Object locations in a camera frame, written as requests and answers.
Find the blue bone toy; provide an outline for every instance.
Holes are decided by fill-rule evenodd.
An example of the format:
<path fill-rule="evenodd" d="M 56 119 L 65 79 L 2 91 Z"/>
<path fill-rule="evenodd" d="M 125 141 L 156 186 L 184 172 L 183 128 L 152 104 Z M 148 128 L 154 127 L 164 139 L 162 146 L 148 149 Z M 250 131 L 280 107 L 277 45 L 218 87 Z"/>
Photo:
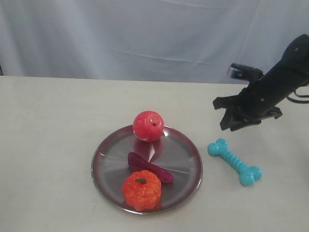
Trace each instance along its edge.
<path fill-rule="evenodd" d="M 225 139 L 218 139 L 215 143 L 209 144 L 208 153 L 211 156 L 220 156 L 231 165 L 239 173 L 239 181 L 243 186 L 250 186 L 262 177 L 262 171 L 258 167 L 248 167 L 228 150 L 228 143 Z"/>

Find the pumpkin stem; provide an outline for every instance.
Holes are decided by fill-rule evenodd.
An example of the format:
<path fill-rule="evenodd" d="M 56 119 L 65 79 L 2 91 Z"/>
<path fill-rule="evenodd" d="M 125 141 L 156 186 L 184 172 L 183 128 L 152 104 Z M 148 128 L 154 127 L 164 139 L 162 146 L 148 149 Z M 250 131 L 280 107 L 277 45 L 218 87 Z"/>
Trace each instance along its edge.
<path fill-rule="evenodd" d="M 142 184 L 146 184 L 147 183 L 145 178 L 136 179 L 135 181 L 136 182 L 141 182 Z"/>

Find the purple vegetable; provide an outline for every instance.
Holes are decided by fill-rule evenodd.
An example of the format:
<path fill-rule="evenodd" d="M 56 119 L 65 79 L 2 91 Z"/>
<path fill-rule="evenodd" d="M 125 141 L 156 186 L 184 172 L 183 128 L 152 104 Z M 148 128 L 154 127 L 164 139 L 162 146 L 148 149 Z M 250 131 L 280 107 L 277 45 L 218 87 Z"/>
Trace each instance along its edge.
<path fill-rule="evenodd" d="M 129 167 L 133 172 L 140 172 L 142 170 L 148 170 L 154 173 L 162 183 L 171 184 L 174 180 L 174 176 L 172 173 L 167 170 L 160 168 L 152 163 L 144 160 L 140 155 L 135 152 L 130 152 L 127 156 L 127 161 L 129 163 Z"/>

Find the plate rim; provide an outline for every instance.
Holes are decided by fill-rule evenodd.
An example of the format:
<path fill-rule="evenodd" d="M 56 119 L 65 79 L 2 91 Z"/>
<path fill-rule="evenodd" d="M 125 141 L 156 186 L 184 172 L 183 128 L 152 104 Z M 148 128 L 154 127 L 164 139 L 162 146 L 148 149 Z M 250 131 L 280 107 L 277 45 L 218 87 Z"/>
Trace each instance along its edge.
<path fill-rule="evenodd" d="M 98 152 L 98 149 L 100 148 L 101 144 L 103 144 L 104 142 L 106 142 L 107 139 L 109 139 L 113 134 L 117 133 L 118 131 L 121 131 L 125 128 L 129 128 L 129 127 L 132 127 L 133 128 L 133 125 L 130 124 L 130 125 L 127 125 L 127 126 L 124 126 L 124 127 L 121 127 L 117 130 L 115 130 L 114 132 L 110 133 L 108 136 L 105 137 L 105 139 L 103 139 L 99 145 L 97 146 L 96 148 L 96 151 L 92 157 L 92 160 L 91 160 L 91 178 L 92 178 L 92 181 L 97 189 L 97 191 L 99 191 L 100 195 L 107 201 L 109 202 L 110 204 L 112 204 L 113 206 L 115 206 L 116 208 L 118 209 L 121 209 L 122 211 L 126 211 L 126 212 L 129 212 L 129 213 L 133 213 L 133 214 L 136 214 L 136 215 L 153 215 L 153 214 L 158 214 L 158 213 L 163 213 L 163 212 L 166 212 L 166 211 L 169 211 L 169 210 L 172 210 L 186 202 L 188 202 L 197 192 L 197 190 L 199 189 L 199 187 L 201 186 L 202 182 L 203 182 L 203 160 L 202 160 L 202 157 L 199 153 L 199 150 L 198 148 L 195 146 L 195 144 L 192 142 L 192 140 L 187 137 L 185 134 L 183 134 L 181 131 L 175 129 L 175 128 L 172 128 L 172 127 L 169 127 L 169 126 L 166 126 L 164 125 L 164 128 L 167 128 L 167 129 L 170 129 L 170 130 L 174 130 L 180 134 L 182 134 L 190 143 L 191 145 L 193 146 L 193 148 L 196 150 L 197 154 L 198 154 L 198 157 L 199 157 L 199 162 L 200 162 L 200 173 L 199 173 L 199 177 L 198 177 L 198 182 L 196 184 L 196 186 L 194 187 L 194 189 L 192 189 L 189 193 L 189 196 L 187 198 L 185 198 L 184 200 L 180 201 L 179 203 L 175 204 L 174 206 L 172 207 L 169 207 L 167 209 L 164 209 L 164 210 L 158 210 L 158 211 L 153 211 L 153 212 L 139 212 L 139 211 L 136 211 L 136 210 L 130 210 L 130 209 L 126 209 L 126 208 L 123 208 L 121 207 L 120 205 L 117 205 L 115 204 L 114 202 L 112 202 L 112 200 L 110 200 L 106 195 L 105 193 L 99 188 L 99 186 L 97 185 L 96 181 L 95 181 L 95 177 L 94 177 L 94 173 L 93 173 L 93 165 L 94 165 L 94 160 L 95 160 L 95 157 L 97 155 L 97 152 Z"/>

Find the toy apple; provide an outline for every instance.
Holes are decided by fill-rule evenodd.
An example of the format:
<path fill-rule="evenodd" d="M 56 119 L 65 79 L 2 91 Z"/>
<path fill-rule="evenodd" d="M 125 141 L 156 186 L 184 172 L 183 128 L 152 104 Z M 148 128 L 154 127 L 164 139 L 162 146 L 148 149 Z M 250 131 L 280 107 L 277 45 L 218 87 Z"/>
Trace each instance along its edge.
<path fill-rule="evenodd" d="M 140 140 L 153 142 L 160 138 L 164 129 L 162 117 L 154 111 L 144 111 L 136 116 L 133 132 Z"/>

